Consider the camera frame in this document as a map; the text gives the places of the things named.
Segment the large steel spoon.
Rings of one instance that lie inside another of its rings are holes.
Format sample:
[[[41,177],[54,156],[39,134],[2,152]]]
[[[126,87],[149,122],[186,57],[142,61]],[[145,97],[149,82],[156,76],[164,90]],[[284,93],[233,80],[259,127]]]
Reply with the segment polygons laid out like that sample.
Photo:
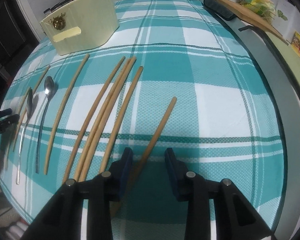
[[[32,91],[32,89],[30,90],[30,95],[27,97],[28,102],[27,102],[26,106],[28,107],[28,110],[30,110],[30,108],[33,107],[32,92],[31,91]],[[20,139],[20,145],[19,145],[19,155],[18,155],[19,158],[18,158],[17,176],[16,176],[16,180],[15,180],[15,183],[17,185],[19,185],[19,183],[20,183],[21,155],[22,155],[22,150],[23,150],[25,132],[26,132],[27,126],[28,126],[28,124],[30,122],[30,119],[32,117],[31,113],[26,113],[26,114],[27,114],[27,120],[25,122],[25,125],[24,125],[22,133],[21,133],[21,139]]]

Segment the small steel spoon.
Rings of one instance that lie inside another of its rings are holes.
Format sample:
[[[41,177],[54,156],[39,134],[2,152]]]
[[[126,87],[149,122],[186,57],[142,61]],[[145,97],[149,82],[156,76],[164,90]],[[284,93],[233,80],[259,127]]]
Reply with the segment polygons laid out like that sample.
[[[47,109],[49,106],[49,103],[51,99],[53,98],[55,94],[55,82],[51,76],[47,76],[45,81],[44,81],[44,93],[45,97],[47,98],[47,103],[45,105],[40,126],[39,126],[39,132],[38,132],[38,140],[37,140],[37,148],[36,148],[36,173],[39,173],[40,169],[40,143],[42,139],[42,131],[43,131],[43,126],[44,126],[44,121],[45,121],[45,116],[47,113]]]

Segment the dark refrigerator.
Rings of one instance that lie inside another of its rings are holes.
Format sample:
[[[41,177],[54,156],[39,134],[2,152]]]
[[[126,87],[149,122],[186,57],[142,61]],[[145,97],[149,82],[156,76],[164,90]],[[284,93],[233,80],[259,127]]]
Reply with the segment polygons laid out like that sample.
[[[38,39],[26,22],[17,0],[1,1],[0,77],[6,83],[12,82],[38,43]]]

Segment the cream utensil holder box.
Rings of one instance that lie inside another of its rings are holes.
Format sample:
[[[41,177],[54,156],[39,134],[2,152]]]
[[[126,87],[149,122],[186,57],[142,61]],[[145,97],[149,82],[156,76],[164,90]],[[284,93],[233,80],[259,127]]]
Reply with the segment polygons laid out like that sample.
[[[66,55],[105,44],[119,27],[112,0],[74,0],[41,22],[57,54]]]

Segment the teal plaid tablecloth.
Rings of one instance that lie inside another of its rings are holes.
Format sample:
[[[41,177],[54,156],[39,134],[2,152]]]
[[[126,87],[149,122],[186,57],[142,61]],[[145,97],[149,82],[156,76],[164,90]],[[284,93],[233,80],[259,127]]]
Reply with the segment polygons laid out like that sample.
[[[140,66],[143,72],[125,112],[111,161],[130,147],[138,160],[171,99],[177,102],[146,165],[113,219],[115,239],[183,239],[187,204],[178,202],[168,180],[165,150],[206,179],[231,179],[269,227],[275,225],[284,181],[284,145],[270,90],[257,62],[228,28],[198,0],[122,0],[115,3],[119,28],[109,41],[89,51],[69,96],[44,172],[50,132],[64,94],[85,52],[60,56],[44,39],[17,72],[2,108],[16,109],[28,87],[36,93],[15,183],[21,132],[0,170],[0,185],[15,210],[32,222],[61,186],[87,113],[122,57],[136,62],[106,123],[87,178],[98,174],[115,119]],[[44,81],[55,94],[45,116],[36,173],[39,126],[47,103]]]

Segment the green cutting board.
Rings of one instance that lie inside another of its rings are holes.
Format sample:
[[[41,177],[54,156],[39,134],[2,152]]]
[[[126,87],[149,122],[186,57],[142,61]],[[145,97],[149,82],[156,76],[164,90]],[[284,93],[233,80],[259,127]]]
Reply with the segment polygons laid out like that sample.
[[[290,46],[286,45],[281,39],[272,33],[266,32],[266,35],[270,39],[270,44],[275,46],[275,48],[279,51],[279,55],[281,55],[288,64],[300,87],[300,56],[298,56]]]

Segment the yellow box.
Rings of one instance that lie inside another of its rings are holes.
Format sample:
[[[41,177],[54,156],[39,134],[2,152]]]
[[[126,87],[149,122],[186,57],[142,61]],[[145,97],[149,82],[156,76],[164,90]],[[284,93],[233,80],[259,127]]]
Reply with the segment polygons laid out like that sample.
[[[300,56],[300,34],[296,31],[291,42],[292,49]]]

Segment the white utensil holder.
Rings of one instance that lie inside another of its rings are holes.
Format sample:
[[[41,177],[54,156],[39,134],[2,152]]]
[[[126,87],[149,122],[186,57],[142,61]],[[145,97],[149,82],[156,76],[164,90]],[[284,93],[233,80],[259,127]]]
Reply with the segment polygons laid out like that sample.
[[[278,0],[272,26],[290,43],[296,31],[300,34],[300,12],[288,1]]]

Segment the wooden cutting board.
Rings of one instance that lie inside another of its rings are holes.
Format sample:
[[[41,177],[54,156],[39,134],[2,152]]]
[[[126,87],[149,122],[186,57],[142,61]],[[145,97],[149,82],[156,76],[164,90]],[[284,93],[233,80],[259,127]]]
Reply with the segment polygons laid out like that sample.
[[[283,36],[271,24],[263,20],[261,16],[259,16],[258,14],[243,7],[239,3],[235,3],[230,0],[215,0],[215,1],[225,6],[241,20],[260,28],[265,32],[272,33],[277,38],[279,38],[282,42],[284,42],[286,45],[289,45],[289,43],[283,38]]]

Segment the bag of yellow green sponges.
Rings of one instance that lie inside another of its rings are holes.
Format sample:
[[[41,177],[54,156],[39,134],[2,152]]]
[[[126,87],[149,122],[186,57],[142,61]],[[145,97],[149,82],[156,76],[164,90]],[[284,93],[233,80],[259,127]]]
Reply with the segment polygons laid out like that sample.
[[[275,5],[271,0],[238,0],[238,2],[270,24],[276,16]]]

